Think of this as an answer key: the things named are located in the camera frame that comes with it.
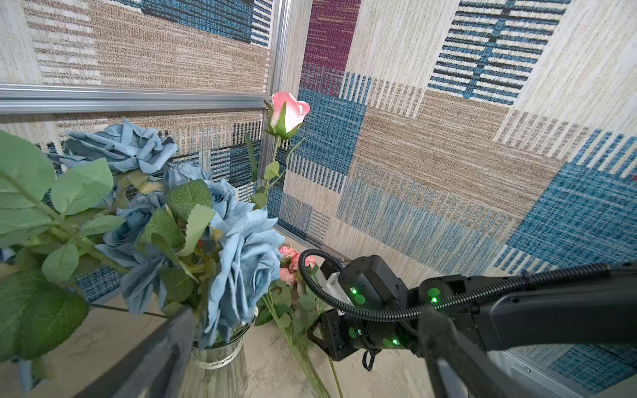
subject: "small pink flower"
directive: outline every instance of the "small pink flower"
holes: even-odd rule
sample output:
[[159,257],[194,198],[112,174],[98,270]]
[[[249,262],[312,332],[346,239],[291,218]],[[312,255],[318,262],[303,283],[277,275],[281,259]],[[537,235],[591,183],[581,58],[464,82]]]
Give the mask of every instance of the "small pink flower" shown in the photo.
[[279,247],[279,253],[281,253],[281,255],[283,256],[283,258],[284,258],[284,259],[286,259],[287,257],[290,257],[290,256],[289,256],[289,253],[290,253],[291,251],[293,251],[293,250],[292,250],[292,249],[290,249],[290,248],[289,248],[289,247],[287,247],[287,246],[281,246],[281,247]]
[[286,285],[293,285],[295,284],[295,280],[294,280],[294,273],[291,273],[289,269],[287,268],[279,268],[279,279],[281,279],[283,282],[285,282]]
[[[296,255],[292,257],[292,261],[290,261],[290,269],[291,270],[295,271],[295,270],[299,269],[299,257],[300,256],[301,256],[300,253],[296,253]],[[315,265],[317,265],[317,262],[314,259],[314,256],[310,255],[310,256],[307,256],[307,258],[305,258],[305,266],[306,267],[314,268]]]

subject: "blue artificial rose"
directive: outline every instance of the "blue artificial rose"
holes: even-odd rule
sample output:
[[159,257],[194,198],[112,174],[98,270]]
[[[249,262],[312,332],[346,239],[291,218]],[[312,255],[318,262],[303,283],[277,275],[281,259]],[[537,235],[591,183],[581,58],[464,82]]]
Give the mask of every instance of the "blue artificial rose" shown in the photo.
[[179,164],[167,163],[167,165],[167,170],[164,172],[164,179],[166,180],[168,190],[191,180],[205,181],[212,178],[212,172],[204,170],[203,167],[194,160]]
[[163,140],[157,129],[144,129],[124,118],[122,124],[113,124],[95,134],[69,132],[65,141],[72,155],[49,153],[49,158],[68,168],[106,158],[112,171],[140,169],[146,174],[155,173],[177,152],[177,144],[168,137]]
[[223,228],[224,237],[217,277],[208,293],[207,317],[200,324],[200,347],[214,344],[217,331],[229,341],[240,322],[252,321],[257,301],[279,275],[278,247],[284,238],[272,230],[277,220],[268,218],[266,209],[259,209],[226,220],[215,215],[210,223],[213,228]]
[[131,313],[146,311],[152,292],[159,287],[160,306],[163,306],[166,289],[159,280],[157,271],[168,266],[166,257],[153,246],[148,246],[146,255],[135,250],[135,242],[150,217],[158,208],[164,207],[166,195],[154,191],[144,196],[137,194],[128,208],[118,209],[117,215],[126,221],[116,230],[104,234],[104,244],[96,249],[109,259],[131,271],[122,277],[122,296]]

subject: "gray floor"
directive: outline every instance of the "gray floor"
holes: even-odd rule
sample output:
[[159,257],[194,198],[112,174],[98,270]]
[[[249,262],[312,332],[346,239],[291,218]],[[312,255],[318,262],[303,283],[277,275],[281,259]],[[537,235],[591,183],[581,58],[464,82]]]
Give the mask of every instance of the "gray floor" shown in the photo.
[[[304,248],[293,243],[294,248]],[[106,303],[125,308],[121,296]],[[157,307],[150,312],[159,312]],[[131,348],[153,332],[164,320],[148,315],[132,315],[107,309],[93,309],[80,328],[64,344],[45,356],[55,377],[24,395],[20,391],[17,365],[0,364],[0,396],[4,398],[72,397],[121,359]],[[280,331],[269,323],[252,327],[245,336],[245,354],[251,398],[305,398],[315,394],[297,366]],[[327,357],[312,350],[314,366],[333,398],[338,397]],[[361,365],[362,352],[335,362],[344,397],[433,397],[424,361],[407,351],[385,350],[376,358],[374,369]]]

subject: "woven fabric panel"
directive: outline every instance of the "woven fabric panel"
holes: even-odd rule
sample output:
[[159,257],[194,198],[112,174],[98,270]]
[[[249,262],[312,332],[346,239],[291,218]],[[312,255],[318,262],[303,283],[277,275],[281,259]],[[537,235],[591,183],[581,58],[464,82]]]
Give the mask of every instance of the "woven fabric panel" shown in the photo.
[[[270,211],[341,257],[381,255],[409,287],[637,258],[636,12],[315,0],[306,141]],[[631,350],[519,352],[598,392],[637,373]]]
[[270,0],[6,0],[1,83],[265,92]]

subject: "maroon fabric stripe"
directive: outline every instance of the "maroon fabric stripe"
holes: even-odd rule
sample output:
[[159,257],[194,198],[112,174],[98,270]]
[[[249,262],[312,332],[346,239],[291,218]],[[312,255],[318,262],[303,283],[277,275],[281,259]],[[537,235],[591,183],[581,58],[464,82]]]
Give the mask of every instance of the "maroon fabric stripe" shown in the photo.
[[314,0],[305,64],[344,71],[361,0]]

